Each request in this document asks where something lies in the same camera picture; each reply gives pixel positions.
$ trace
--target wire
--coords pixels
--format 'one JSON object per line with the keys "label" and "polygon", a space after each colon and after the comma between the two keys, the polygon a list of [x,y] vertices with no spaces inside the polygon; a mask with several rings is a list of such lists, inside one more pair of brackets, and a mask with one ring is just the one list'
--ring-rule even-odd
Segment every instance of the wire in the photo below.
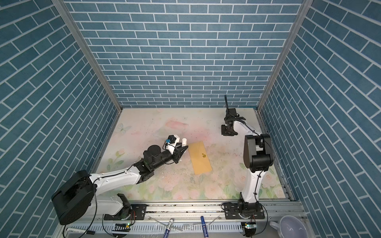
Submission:
{"label": "wire", "polygon": [[104,216],[104,214],[102,215],[102,228],[103,228],[103,230],[104,230],[108,235],[110,235],[110,236],[112,236],[112,237],[116,237],[116,238],[118,238],[118,235],[117,235],[117,236],[114,236],[114,235],[112,235],[112,234],[110,234],[110,233],[108,233],[108,232],[106,231],[106,229],[104,228],[104,225],[103,225],[103,216]]}
{"label": "wire", "polygon": [[222,207],[222,205],[224,205],[224,204],[225,204],[225,203],[221,203],[221,204],[220,204],[221,209],[224,210],[224,211],[229,211],[228,208],[223,208],[223,207]]}
{"label": "wire", "polygon": [[123,172],[120,172],[120,173],[118,173],[118,174],[113,174],[113,175],[107,175],[107,176],[99,177],[98,179],[101,179],[101,178],[107,178],[107,177],[112,177],[112,176],[116,176],[116,175],[120,175],[120,174],[124,174],[124,173],[125,173],[124,171],[125,171],[125,170],[123,170]]}
{"label": "wire", "polygon": [[135,213],[134,210],[132,210],[132,211],[134,212],[134,222],[133,222],[130,226],[134,225],[134,224],[135,224],[135,221],[136,221],[136,213]]}
{"label": "wire", "polygon": [[253,219],[254,219],[254,223],[256,223],[256,221],[255,221],[255,217],[254,217],[254,213],[253,213],[252,216],[251,216],[250,222],[253,222]]}
{"label": "wire", "polygon": [[[244,124],[249,130],[251,130],[253,133],[255,133],[255,134],[261,136],[260,134],[258,134],[257,132],[255,132],[255,130],[250,129],[250,127],[246,124],[246,122],[243,122],[243,124]],[[272,146],[271,146],[267,141],[265,141],[265,140],[263,140],[263,141],[270,147],[270,150],[274,153],[274,151],[273,151],[273,149],[272,149]]]}
{"label": "wire", "polygon": [[[95,220],[96,212],[97,212],[97,210],[98,210],[98,202],[97,202],[97,200],[96,200],[96,195],[95,195],[95,192],[96,192],[96,191],[95,191],[94,183],[95,183],[95,181],[97,181],[98,179],[100,179],[100,178],[97,178],[97,179],[94,180],[94,182],[93,182],[93,192],[94,192],[94,199],[95,199],[95,213],[94,213],[93,219],[91,220],[91,223],[90,223],[89,227],[86,229],[86,231],[83,232],[82,235],[80,235],[78,238],[81,238],[84,234],[86,234],[86,232],[90,229],[91,225],[93,224],[93,222],[94,222],[94,220]],[[65,230],[66,230],[66,225],[64,226],[64,230],[62,231],[62,236],[63,236],[64,238],[66,238],[66,237],[65,237]]]}
{"label": "wire", "polygon": [[257,202],[259,202],[258,199],[257,199],[257,196],[256,196],[256,195],[257,195],[256,191],[257,191],[258,181],[259,181],[259,179],[257,179],[257,183],[255,184],[255,190],[254,190],[254,198],[255,198],[255,200],[256,200]]}
{"label": "wire", "polygon": [[236,119],[236,118],[227,119],[225,122],[227,122],[227,121],[239,121],[240,123],[246,124],[246,122],[244,122],[243,120]]}
{"label": "wire", "polygon": [[255,234],[255,235],[259,235],[259,234],[261,234],[261,233],[266,229],[266,227],[267,227],[267,223],[269,222],[269,214],[267,213],[266,207],[264,207],[263,205],[262,205],[262,207],[263,207],[264,210],[266,211],[266,217],[267,217],[267,219],[266,219],[266,225],[264,226],[263,230],[261,230],[261,232]]}
{"label": "wire", "polygon": [[160,160],[163,164],[166,164],[166,165],[171,165],[174,163],[174,161],[170,164],[167,164],[166,162],[164,162],[164,160],[162,158],[157,158],[155,155],[152,155],[153,157],[155,157],[156,159]]}

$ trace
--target cup handle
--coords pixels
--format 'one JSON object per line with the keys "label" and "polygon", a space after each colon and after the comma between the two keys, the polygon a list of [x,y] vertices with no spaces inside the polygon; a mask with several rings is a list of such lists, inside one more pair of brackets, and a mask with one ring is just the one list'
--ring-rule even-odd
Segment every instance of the cup handle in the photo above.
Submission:
{"label": "cup handle", "polygon": [[271,226],[272,228],[276,229],[276,230],[279,229],[279,224],[276,223],[276,222],[270,222],[270,226]]}

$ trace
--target blue tile wall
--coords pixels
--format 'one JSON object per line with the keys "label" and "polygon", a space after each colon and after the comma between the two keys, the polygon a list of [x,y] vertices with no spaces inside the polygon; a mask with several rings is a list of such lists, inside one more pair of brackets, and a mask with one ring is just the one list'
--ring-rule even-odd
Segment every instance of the blue tile wall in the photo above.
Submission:
{"label": "blue tile wall", "polygon": [[116,109],[50,0],[0,0],[0,237],[51,237]]}
{"label": "blue tile wall", "polygon": [[302,0],[65,2],[123,107],[255,107]]}
{"label": "blue tile wall", "polygon": [[380,12],[314,0],[263,107],[318,237],[381,237]]}

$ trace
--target metal bracket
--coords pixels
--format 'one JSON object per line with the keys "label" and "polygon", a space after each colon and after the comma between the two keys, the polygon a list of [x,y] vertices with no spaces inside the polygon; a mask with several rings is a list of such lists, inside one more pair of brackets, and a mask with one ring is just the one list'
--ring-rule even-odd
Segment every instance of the metal bracket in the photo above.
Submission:
{"label": "metal bracket", "polygon": [[250,219],[251,215],[254,215],[255,219],[264,219],[263,207],[259,204],[258,211],[250,211],[251,214],[248,216],[246,214],[240,214],[238,212],[238,204],[237,203],[223,203],[223,209],[225,210],[225,219],[226,220],[237,220],[237,219]]}
{"label": "metal bracket", "polygon": [[[146,204],[131,204],[132,211],[135,212],[135,220],[144,220],[144,217],[146,215]],[[119,219],[119,216],[112,216],[109,214],[105,214],[103,217],[103,220],[121,220]]]}

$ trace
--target yellow envelope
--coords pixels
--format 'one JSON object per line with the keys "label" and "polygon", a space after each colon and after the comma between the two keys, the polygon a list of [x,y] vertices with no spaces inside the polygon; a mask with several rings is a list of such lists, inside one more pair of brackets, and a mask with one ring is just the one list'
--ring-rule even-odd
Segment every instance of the yellow envelope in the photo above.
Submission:
{"label": "yellow envelope", "polygon": [[212,166],[210,165],[204,142],[199,141],[188,144],[188,151],[195,174],[212,171]]}

